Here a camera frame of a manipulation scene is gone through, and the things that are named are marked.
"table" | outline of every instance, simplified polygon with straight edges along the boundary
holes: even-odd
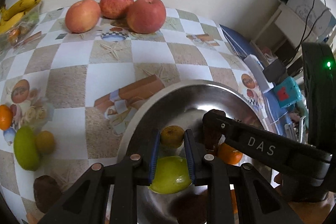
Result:
[[[12,105],[16,83],[29,83],[29,96],[16,104],[21,115],[13,126],[35,122],[56,140],[55,152],[32,172],[19,166],[13,145],[0,134],[0,191],[21,224],[28,221],[26,214],[38,220],[43,216],[34,199],[37,177],[50,175],[66,190],[93,163],[116,163],[123,129],[116,130],[94,103],[137,80],[156,75],[164,86],[214,80],[242,94],[261,120],[266,117],[256,80],[212,20],[166,8],[166,22],[155,34],[135,34],[123,20],[105,18],[85,34],[72,34],[64,26],[67,10],[40,15],[27,34],[41,31],[38,39],[0,53],[0,103]],[[120,41],[108,41],[110,34]]]

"green mango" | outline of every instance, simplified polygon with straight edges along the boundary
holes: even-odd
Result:
[[[149,188],[158,194],[174,194],[191,184],[187,160],[179,156],[157,160],[155,177]]]
[[[14,138],[14,155],[24,170],[36,171],[41,165],[35,145],[35,135],[30,127],[21,127]]]

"small orange fruit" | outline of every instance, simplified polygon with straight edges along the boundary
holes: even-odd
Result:
[[[226,164],[235,165],[240,162],[243,157],[243,153],[227,145],[226,143],[222,143],[218,148],[217,156]]]
[[[13,120],[13,112],[11,109],[6,105],[0,106],[0,129],[7,130]]]
[[[233,213],[238,213],[238,207],[237,207],[237,200],[236,200],[236,192],[235,190],[231,190],[231,202],[232,202],[232,209]]]

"red apple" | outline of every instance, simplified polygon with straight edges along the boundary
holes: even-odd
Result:
[[[129,7],[126,19],[134,32],[156,32],[166,21],[166,8],[161,0],[137,0]]]
[[[91,30],[100,17],[100,7],[94,0],[81,0],[71,5],[65,16],[65,25],[75,33]]]
[[[101,14],[110,19],[124,18],[134,0],[100,0]]]

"screw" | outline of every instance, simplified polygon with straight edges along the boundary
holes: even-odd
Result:
[[[248,163],[248,162],[242,164],[242,166],[245,170],[252,170],[253,169],[253,165]]]
[[[102,165],[101,165],[100,163],[95,163],[95,164],[93,164],[93,165],[91,166],[91,169],[92,169],[93,171],[98,171],[98,170],[101,169],[101,167],[102,167]]]
[[[139,160],[141,158],[141,156],[139,154],[132,154],[130,156],[131,160]]]
[[[211,154],[206,154],[205,156],[204,156],[204,159],[205,160],[213,160],[215,157],[213,156],[213,155],[211,155]]]

